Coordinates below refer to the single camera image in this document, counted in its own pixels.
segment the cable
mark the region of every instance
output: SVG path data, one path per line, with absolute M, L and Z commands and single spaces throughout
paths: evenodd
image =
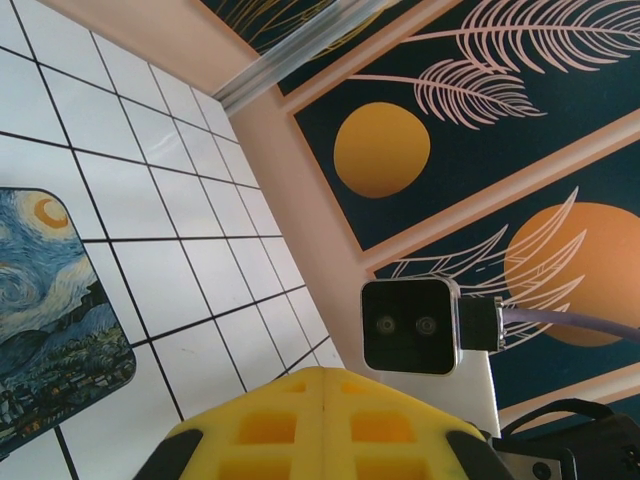
M 549 312 L 546 310 L 527 310 L 525 308 L 505 308 L 502 310 L 505 325 L 508 323 L 539 322 L 554 325 L 586 328 L 640 343 L 640 330 L 610 320 L 580 315 L 570 312 Z

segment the black camera housing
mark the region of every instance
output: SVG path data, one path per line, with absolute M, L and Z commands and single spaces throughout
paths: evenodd
M 448 375 L 461 356 L 459 292 L 445 279 L 375 280 L 361 293 L 365 362 L 374 370 Z

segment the yellow foam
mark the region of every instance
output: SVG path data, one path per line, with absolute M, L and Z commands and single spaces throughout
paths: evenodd
M 466 480 L 468 423 L 342 369 L 307 368 L 174 428 L 203 432 L 181 480 Z

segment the crescent moon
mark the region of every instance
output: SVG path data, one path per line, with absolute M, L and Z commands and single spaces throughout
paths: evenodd
M 48 198 L 36 202 L 35 206 L 33 207 L 33 213 L 35 213 L 36 217 L 38 217 L 38 220 L 51 228 L 64 228 L 69 225 L 69 217 L 65 216 L 64 218 L 57 220 L 55 218 L 51 218 L 49 214 L 47 214 L 44 207 L 49 202 L 51 202 L 51 200 Z

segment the white tile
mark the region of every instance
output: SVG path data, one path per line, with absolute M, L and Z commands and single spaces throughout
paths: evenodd
M 89 30 L 36 0 L 16 8 L 40 62 L 113 90 Z
M 220 317 L 218 325 L 248 390 L 282 372 L 284 367 L 256 307 Z
M 223 137 L 230 138 L 231 140 L 237 140 L 236 135 L 233 132 L 233 128 L 231 127 L 231 123 L 229 122 L 229 118 L 227 117 L 224 108 L 222 108 L 222 104 L 195 88 L 193 89 L 193 92 L 196 95 L 196 100 L 198 100 L 200 108 L 202 108 L 204 118 L 207 119 L 207 123 L 209 124 L 211 131 L 218 135 L 222 135 Z
M 300 320 L 304 332 L 307 334 L 309 342 L 311 342 L 311 346 L 315 346 L 327 338 L 329 335 L 327 327 L 324 326 L 309 290 L 301 288 L 287 295 L 291 300 L 291 305 L 293 305 L 296 315 L 298 315 L 298 320 Z
M 319 366 L 319 364 L 318 364 L 318 361 L 316 360 L 316 357 L 313 355 L 313 353 L 310 353 L 309 355 L 304 357 L 300 361 L 300 363 L 298 363 L 295 367 L 291 369 L 291 373 L 297 372 L 298 370 L 302 370 L 303 368 L 317 367 L 317 366 Z
M 0 46 L 31 56 L 18 19 L 9 0 L 0 0 Z
M 247 209 L 234 185 L 207 179 L 203 179 L 202 183 L 227 236 L 256 235 Z
M 286 296 L 262 302 L 258 308 L 287 367 L 309 351 L 311 346 Z
M 213 321 L 169 335 L 154 345 L 185 418 L 244 393 Z
M 43 70 L 74 147 L 143 161 L 115 95 L 48 68 Z
M 152 169 L 160 194 L 181 237 L 219 237 L 222 229 L 197 177 Z
M 56 434 L 47 432 L 9 455 L 0 464 L 0 478 L 71 480 Z
M 344 368 L 344 363 L 331 339 L 315 349 L 316 358 L 323 367 Z
M 81 238 L 104 238 L 71 152 L 0 136 L 0 186 L 38 188 L 57 196 Z
M 304 284 L 284 238 L 263 238 L 262 241 L 284 289 L 291 290 Z
M 94 37 L 118 93 L 168 113 L 149 64 L 99 35 Z
M 214 314 L 253 301 L 226 240 L 188 240 L 183 245 Z
M 248 187 L 238 187 L 238 191 L 247 210 L 249 210 L 258 235 L 281 235 L 262 192 Z
M 176 123 L 198 173 L 230 181 L 231 176 L 224 160 L 222 160 L 216 142 L 213 140 L 213 135 L 180 120 Z
M 85 153 L 78 159 L 111 238 L 176 236 L 146 166 Z
M 260 240 L 243 238 L 229 240 L 229 243 L 256 300 L 282 292 L 278 276 Z
M 127 100 L 122 103 L 148 163 L 195 173 L 170 117 Z
M 227 163 L 227 167 L 229 167 L 233 181 L 243 185 L 257 187 L 258 182 L 256 177 L 253 176 L 249 162 L 247 162 L 247 158 L 244 156 L 240 145 L 220 137 L 216 138 L 216 142 L 220 147 L 222 157 Z
M 85 244 L 87 254 L 91 259 L 98 279 L 109 297 L 109 302 L 116 312 L 116 317 L 127 335 L 130 343 L 139 342 L 146 338 L 142 323 L 131 302 L 131 297 L 124 284 L 113 253 L 106 243 Z
M 150 335 L 210 316 L 179 242 L 118 243 L 115 249 Z
M 0 50 L 0 130 L 67 144 L 35 63 Z
M 82 479 L 133 478 L 180 422 L 151 349 L 135 353 L 137 371 L 129 385 L 62 424 Z
M 207 128 L 189 85 L 157 67 L 152 66 L 151 68 L 169 105 L 171 114 L 199 127 Z

